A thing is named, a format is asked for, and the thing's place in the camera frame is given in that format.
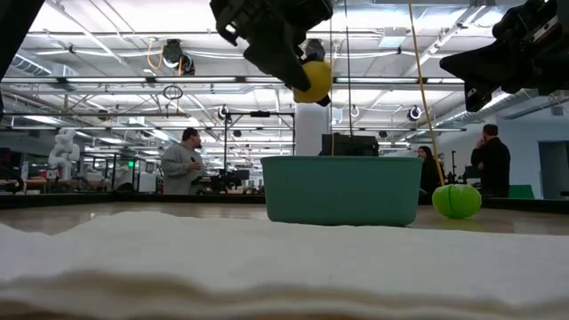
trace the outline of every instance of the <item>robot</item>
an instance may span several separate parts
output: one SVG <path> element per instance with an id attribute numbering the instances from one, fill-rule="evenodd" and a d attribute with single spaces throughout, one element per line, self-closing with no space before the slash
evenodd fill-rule
<path id="1" fill-rule="evenodd" d="M 442 69 L 465 82 L 467 111 L 477 112 L 499 88 L 536 89 L 540 95 L 569 89 L 569 2 L 528 0 L 493 27 L 496 41 L 443 58 Z"/>
<path id="2" fill-rule="evenodd" d="M 326 79 L 332 77 L 330 72 L 325 75 L 325 68 L 304 68 L 325 63 L 324 49 L 315 49 L 313 42 L 304 52 L 300 44 L 307 40 L 307 31 L 333 16 L 331 0 L 212 0 L 210 7 L 220 36 L 234 46 L 239 37 L 245 39 L 249 47 L 244 57 L 261 72 L 305 93 L 318 83 L 317 93 L 309 93 L 315 97 L 311 102 L 330 103 L 326 85 L 319 85 L 320 79 L 331 82 Z"/>
<path id="3" fill-rule="evenodd" d="M 77 144 L 73 143 L 75 130 L 60 129 L 59 134 L 55 136 L 55 147 L 47 160 L 49 169 L 46 173 L 48 180 L 69 180 L 71 178 L 71 162 L 79 160 L 80 150 Z M 62 167 L 62 176 L 59 177 L 58 166 Z"/>

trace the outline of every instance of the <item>green ball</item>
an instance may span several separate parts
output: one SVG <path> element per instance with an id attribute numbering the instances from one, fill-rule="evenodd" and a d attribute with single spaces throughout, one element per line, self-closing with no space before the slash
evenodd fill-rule
<path id="1" fill-rule="evenodd" d="M 465 219 L 477 214 L 482 205 L 478 190 L 467 185 L 439 187 L 433 193 L 435 210 L 446 218 Z"/>

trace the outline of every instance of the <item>plastic bin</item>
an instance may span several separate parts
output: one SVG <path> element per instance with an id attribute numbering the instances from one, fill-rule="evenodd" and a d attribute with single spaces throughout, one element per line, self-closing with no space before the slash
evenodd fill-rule
<path id="1" fill-rule="evenodd" d="M 417 216 L 418 158 L 272 156 L 260 161 L 273 221 L 401 227 Z"/>

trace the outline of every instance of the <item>fluorescent light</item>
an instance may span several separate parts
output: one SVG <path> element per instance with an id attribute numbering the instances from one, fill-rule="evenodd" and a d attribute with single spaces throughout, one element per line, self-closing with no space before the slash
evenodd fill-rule
<path id="1" fill-rule="evenodd" d="M 48 126 L 13 126 L 10 127 L 13 130 L 57 130 L 56 127 L 48 127 Z"/>
<path id="2" fill-rule="evenodd" d="M 138 127 L 126 127 L 126 126 L 116 126 L 116 127 L 110 127 L 111 130 L 114 131 L 129 131 L 129 130 L 150 130 L 150 129 L 154 129 L 154 127 L 146 127 L 146 126 L 138 126 Z"/>
<path id="3" fill-rule="evenodd" d="M 144 71 L 146 73 L 150 73 L 152 76 L 156 76 L 156 73 L 154 73 L 154 71 L 152 71 L 150 69 L 143 69 L 142 71 Z"/>
<path id="4" fill-rule="evenodd" d="M 378 142 L 380 146 L 409 146 L 407 142 Z"/>
<path id="5" fill-rule="evenodd" d="M 2 79 L 3 84 L 57 84 L 54 77 L 6 77 Z"/>
<path id="6" fill-rule="evenodd" d="M 419 82 L 418 78 L 409 77 L 365 77 L 365 76 L 353 76 L 348 77 L 337 77 L 336 82 L 338 84 L 347 84 L 351 82 L 352 84 L 417 84 Z"/>
<path id="7" fill-rule="evenodd" d="M 505 92 L 504 92 L 504 93 L 499 94 L 499 95 L 496 96 L 496 97 L 493 97 L 493 98 L 492 98 L 492 101 L 488 102 L 488 104 L 486 104 L 483 108 L 481 108 L 480 111 L 482 111 L 482 110 L 484 110 L 484 109 L 486 109 L 486 108 L 489 108 L 489 107 L 495 105 L 496 103 L 498 103 L 498 102 L 500 102 L 500 101 L 502 101 L 502 100 L 508 98 L 509 96 L 510 96 L 509 93 L 505 93 Z"/>
<path id="8" fill-rule="evenodd" d="M 278 78 L 275 78 L 273 76 L 248 76 L 245 78 L 245 81 L 247 83 L 254 83 L 254 84 L 280 84 L 280 83 L 282 83 L 282 81 L 280 81 Z"/>
<path id="9" fill-rule="evenodd" d="M 143 77 L 70 77 L 67 78 L 70 84 L 143 84 L 146 78 Z"/>
<path id="10" fill-rule="evenodd" d="M 292 145 L 292 141 L 228 141 L 228 144 L 248 144 L 248 145 Z"/>
<path id="11" fill-rule="evenodd" d="M 24 116 L 26 119 L 34 120 L 44 124 L 59 124 L 60 122 L 48 116 Z"/>
<path id="12" fill-rule="evenodd" d="M 166 133 L 160 131 L 160 130 L 153 130 L 151 132 L 151 134 L 159 139 L 162 139 L 164 141 L 168 141 L 170 139 L 170 136 L 167 135 Z"/>
<path id="13" fill-rule="evenodd" d="M 223 84 L 234 83 L 234 76 L 163 76 L 156 78 L 158 83 Z"/>
<path id="14" fill-rule="evenodd" d="M 90 136 L 89 134 L 86 133 L 82 133 L 82 132 L 77 132 L 78 136 L 84 137 L 84 138 L 92 138 L 92 136 Z"/>
<path id="15" fill-rule="evenodd" d="M 380 150 L 387 150 L 387 151 L 403 151 L 403 150 L 410 150 L 409 148 L 380 148 Z"/>
<path id="16" fill-rule="evenodd" d="M 65 127 L 64 129 L 87 130 L 87 131 L 105 131 L 105 130 L 107 130 L 107 128 L 105 128 L 105 127 Z"/>
<path id="17" fill-rule="evenodd" d="M 124 143 L 123 140 L 121 139 L 116 139 L 116 138 L 98 138 L 99 140 L 105 141 L 107 143 L 114 143 L 114 144 L 120 144 L 120 143 Z"/>
<path id="18" fill-rule="evenodd" d="M 427 84 L 464 84 L 459 78 L 429 78 Z"/>

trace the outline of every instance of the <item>table surface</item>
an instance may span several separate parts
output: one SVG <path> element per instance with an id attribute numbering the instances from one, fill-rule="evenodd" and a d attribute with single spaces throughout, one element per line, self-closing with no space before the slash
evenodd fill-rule
<path id="1" fill-rule="evenodd" d="M 264 204 L 105 203 L 0 211 L 0 223 L 28 232 L 57 234 L 97 216 L 152 211 L 180 217 L 268 220 Z M 431 207 L 420 207 L 409 228 L 569 236 L 569 215 L 483 209 L 468 220 L 448 220 Z"/>

